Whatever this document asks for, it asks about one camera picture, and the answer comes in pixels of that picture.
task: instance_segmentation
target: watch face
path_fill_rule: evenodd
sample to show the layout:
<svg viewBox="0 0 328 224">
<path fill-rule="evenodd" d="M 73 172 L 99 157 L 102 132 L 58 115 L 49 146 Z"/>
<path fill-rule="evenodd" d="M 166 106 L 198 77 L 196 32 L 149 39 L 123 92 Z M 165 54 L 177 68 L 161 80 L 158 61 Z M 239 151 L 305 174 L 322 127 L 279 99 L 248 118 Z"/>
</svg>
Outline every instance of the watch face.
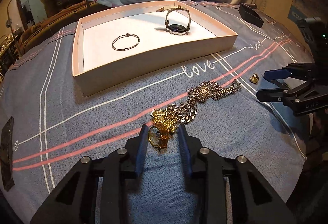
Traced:
<svg viewBox="0 0 328 224">
<path fill-rule="evenodd" d="M 181 33 L 187 31 L 186 27 L 179 24 L 171 24 L 169 25 L 169 29 L 173 32 L 181 32 Z"/>
</svg>

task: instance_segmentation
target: watch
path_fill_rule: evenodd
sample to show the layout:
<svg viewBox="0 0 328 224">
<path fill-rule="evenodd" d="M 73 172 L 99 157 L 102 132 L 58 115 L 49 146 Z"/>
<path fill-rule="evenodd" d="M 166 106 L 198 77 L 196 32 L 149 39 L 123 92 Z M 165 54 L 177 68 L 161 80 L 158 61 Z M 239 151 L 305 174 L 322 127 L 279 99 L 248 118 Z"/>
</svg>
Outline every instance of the watch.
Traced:
<svg viewBox="0 0 328 224">
<path fill-rule="evenodd" d="M 168 13 L 166 14 L 166 17 L 165 17 L 166 30 L 170 34 L 175 34 L 175 35 L 188 34 L 189 30 L 190 30 L 190 22 L 191 22 L 191 17 L 190 17 L 189 10 L 186 9 L 185 7 L 181 7 L 180 5 L 178 5 L 178 6 L 169 7 L 169 8 L 163 7 L 163 8 L 160 8 L 160 9 L 156 10 L 156 12 L 162 12 L 162 11 L 167 11 L 167 10 L 168 10 Z M 183 11 L 186 11 L 188 13 L 189 22 L 188 22 L 187 27 L 184 27 L 183 25 L 180 25 L 180 24 L 171 24 L 171 25 L 169 25 L 169 20 L 167 19 L 167 17 L 171 12 L 176 11 L 176 10 L 183 10 Z"/>
</svg>

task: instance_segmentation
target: gold jewelry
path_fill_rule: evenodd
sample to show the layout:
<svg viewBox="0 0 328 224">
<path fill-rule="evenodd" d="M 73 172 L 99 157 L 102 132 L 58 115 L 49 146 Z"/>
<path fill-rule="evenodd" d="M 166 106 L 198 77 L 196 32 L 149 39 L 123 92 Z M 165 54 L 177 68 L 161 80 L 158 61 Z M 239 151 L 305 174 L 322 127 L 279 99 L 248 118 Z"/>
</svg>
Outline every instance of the gold jewelry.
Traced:
<svg viewBox="0 0 328 224">
<path fill-rule="evenodd" d="M 151 120 L 154 123 L 149 129 L 148 140 L 150 144 L 157 148 L 167 148 L 167 143 L 171 134 L 177 130 L 178 123 L 189 123 L 197 114 L 197 102 L 203 103 L 208 98 L 219 100 L 227 95 L 235 93 L 240 87 L 240 82 L 234 80 L 228 87 L 222 87 L 215 82 L 202 82 L 195 88 L 188 89 L 187 101 L 181 103 L 179 106 L 176 104 L 167 105 L 165 110 L 153 109 L 150 113 Z"/>
<path fill-rule="evenodd" d="M 258 77 L 258 75 L 257 75 L 256 73 L 254 73 L 253 76 L 249 78 L 249 81 L 250 81 L 251 83 L 257 84 L 257 83 L 259 82 L 259 77 Z"/>
</svg>

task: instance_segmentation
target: blue sign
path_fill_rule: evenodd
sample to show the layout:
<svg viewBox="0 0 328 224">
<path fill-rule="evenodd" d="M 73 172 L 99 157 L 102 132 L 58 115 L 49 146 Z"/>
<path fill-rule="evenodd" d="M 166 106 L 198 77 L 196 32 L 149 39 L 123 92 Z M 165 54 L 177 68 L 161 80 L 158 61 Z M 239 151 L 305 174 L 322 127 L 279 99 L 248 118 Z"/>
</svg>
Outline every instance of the blue sign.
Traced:
<svg viewBox="0 0 328 224">
<path fill-rule="evenodd" d="M 306 18 L 307 18 L 307 16 L 305 16 L 302 12 L 300 12 L 299 9 L 297 9 L 296 7 L 291 5 L 289 14 L 288 14 L 288 19 L 290 19 L 292 22 L 296 23 L 296 21 L 306 19 Z"/>
</svg>

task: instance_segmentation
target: brown sofa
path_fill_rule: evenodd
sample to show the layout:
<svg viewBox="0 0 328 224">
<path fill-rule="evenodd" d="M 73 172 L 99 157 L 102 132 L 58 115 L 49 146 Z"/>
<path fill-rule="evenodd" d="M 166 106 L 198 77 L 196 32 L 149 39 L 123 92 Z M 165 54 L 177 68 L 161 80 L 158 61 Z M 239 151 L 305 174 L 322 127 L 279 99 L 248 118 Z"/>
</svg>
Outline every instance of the brown sofa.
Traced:
<svg viewBox="0 0 328 224">
<path fill-rule="evenodd" d="M 86 1 L 75 4 L 62 10 L 47 20 L 33 25 L 28 30 L 26 30 L 19 39 L 18 47 L 21 53 L 24 55 L 31 48 L 50 38 L 62 27 L 76 22 L 82 17 L 105 9 L 109 9 L 109 7 L 97 4 L 95 2 L 90 2 L 89 8 L 87 7 Z"/>
</svg>

